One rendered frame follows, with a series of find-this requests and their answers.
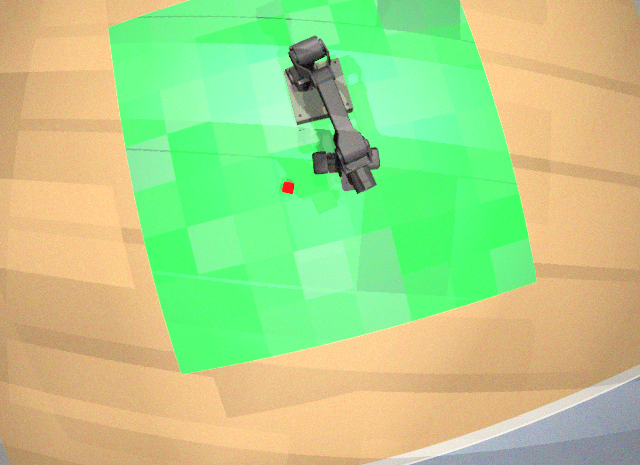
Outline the red cube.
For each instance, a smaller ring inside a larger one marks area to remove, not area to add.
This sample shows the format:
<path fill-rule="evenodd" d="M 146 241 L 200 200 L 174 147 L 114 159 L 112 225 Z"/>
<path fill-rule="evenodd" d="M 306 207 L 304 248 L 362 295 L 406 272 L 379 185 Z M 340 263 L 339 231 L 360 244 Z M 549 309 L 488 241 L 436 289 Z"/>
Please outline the red cube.
<path fill-rule="evenodd" d="M 292 182 L 287 182 L 284 181 L 283 182 L 283 187 L 282 187 L 282 192 L 284 193 L 289 193 L 289 194 L 293 194 L 293 190 L 294 190 L 294 183 Z"/>

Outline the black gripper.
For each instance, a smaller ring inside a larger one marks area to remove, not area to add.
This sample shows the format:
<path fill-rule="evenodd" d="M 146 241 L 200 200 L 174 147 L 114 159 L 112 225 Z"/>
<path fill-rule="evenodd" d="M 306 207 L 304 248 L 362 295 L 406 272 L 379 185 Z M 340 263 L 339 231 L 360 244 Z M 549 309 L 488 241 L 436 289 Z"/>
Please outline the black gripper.
<path fill-rule="evenodd" d="M 380 156 L 377 147 L 373 147 L 372 163 L 368 164 L 369 170 L 377 170 L 380 167 Z M 327 153 L 326 151 L 314 152 L 312 154 L 313 172 L 314 174 L 336 173 L 338 168 L 342 168 L 335 152 Z"/>

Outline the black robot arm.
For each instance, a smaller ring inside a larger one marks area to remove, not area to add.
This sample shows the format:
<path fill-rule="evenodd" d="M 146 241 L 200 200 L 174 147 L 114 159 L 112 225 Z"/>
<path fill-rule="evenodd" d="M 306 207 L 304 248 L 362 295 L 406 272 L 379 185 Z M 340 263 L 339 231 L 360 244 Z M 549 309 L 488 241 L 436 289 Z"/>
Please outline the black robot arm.
<path fill-rule="evenodd" d="M 343 191 L 360 194 L 377 185 L 368 164 L 372 163 L 372 149 L 368 139 L 351 124 L 343 100 L 334 82 L 329 50 L 316 35 L 289 46 L 293 66 L 285 72 L 293 84 L 293 92 L 318 90 L 334 127 L 335 153 L 342 168 L 338 168 Z M 327 66 L 318 69 L 315 61 L 327 57 Z M 312 88 L 312 89 L 311 89 Z M 294 91 L 295 89 L 295 91 Z"/>

